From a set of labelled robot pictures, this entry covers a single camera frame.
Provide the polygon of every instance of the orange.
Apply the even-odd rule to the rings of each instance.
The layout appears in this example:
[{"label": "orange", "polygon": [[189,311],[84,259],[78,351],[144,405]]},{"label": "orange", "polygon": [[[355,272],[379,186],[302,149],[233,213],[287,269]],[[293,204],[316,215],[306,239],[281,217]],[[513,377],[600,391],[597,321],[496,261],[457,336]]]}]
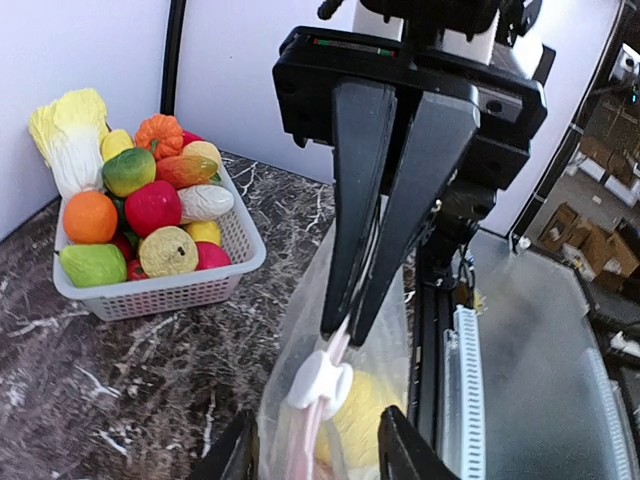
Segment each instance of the orange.
[{"label": "orange", "polygon": [[67,203],[63,224],[73,243],[108,243],[118,227],[118,211],[106,195],[82,192]]}]

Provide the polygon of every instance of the black pole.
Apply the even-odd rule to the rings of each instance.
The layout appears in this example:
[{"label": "black pole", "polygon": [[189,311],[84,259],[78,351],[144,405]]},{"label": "black pole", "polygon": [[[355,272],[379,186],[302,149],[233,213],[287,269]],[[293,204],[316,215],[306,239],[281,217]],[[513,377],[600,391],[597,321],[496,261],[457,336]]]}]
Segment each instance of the black pole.
[{"label": "black pole", "polygon": [[187,0],[171,0],[167,41],[164,46],[164,66],[162,69],[162,96],[160,113],[173,115],[176,106],[176,84],[178,81],[178,60],[180,58],[180,40]]}]

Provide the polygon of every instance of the green fruit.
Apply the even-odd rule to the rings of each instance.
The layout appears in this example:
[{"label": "green fruit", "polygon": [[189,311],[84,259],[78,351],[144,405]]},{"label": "green fruit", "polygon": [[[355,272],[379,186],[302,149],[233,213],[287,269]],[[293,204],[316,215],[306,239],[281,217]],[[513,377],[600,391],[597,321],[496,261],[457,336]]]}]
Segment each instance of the green fruit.
[{"label": "green fruit", "polygon": [[127,262],[120,249],[111,244],[69,245],[60,252],[60,264],[77,288],[127,280]]},{"label": "green fruit", "polygon": [[111,192],[128,197],[156,179],[156,160],[142,148],[130,148],[102,167],[102,178]]}]

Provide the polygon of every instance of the white plastic basket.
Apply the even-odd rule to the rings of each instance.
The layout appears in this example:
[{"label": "white plastic basket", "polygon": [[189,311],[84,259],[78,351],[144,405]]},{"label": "white plastic basket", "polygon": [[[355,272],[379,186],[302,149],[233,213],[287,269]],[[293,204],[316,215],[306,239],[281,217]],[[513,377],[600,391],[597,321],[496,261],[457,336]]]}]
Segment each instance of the white plastic basket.
[{"label": "white plastic basket", "polygon": [[[234,197],[233,210],[216,219],[222,230],[222,248],[233,265],[211,270],[125,282],[104,287],[76,288],[54,255],[53,283],[66,298],[82,301],[105,321],[140,317],[227,300],[238,286],[242,274],[256,270],[266,257],[260,234],[238,190],[224,168],[223,186]],[[63,228],[64,203],[60,206],[56,230],[56,251],[71,244]]]}]

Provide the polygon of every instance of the clear plastic bag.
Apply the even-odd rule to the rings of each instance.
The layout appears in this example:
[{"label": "clear plastic bag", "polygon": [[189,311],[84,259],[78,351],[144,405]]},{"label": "clear plastic bag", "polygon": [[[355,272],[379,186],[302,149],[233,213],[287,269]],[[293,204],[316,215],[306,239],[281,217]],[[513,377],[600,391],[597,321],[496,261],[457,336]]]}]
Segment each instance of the clear plastic bag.
[{"label": "clear plastic bag", "polygon": [[258,428],[260,478],[263,480],[374,480],[379,478],[377,430],[390,405],[405,411],[409,373],[409,337],[402,271],[389,288],[365,344],[347,349],[343,362],[354,380],[345,404],[321,424],[316,437],[313,474],[292,479],[287,473],[302,411],[287,395],[302,363],[326,349],[320,335],[335,225],[331,227],[293,293],[284,324],[283,350],[264,391]]}]

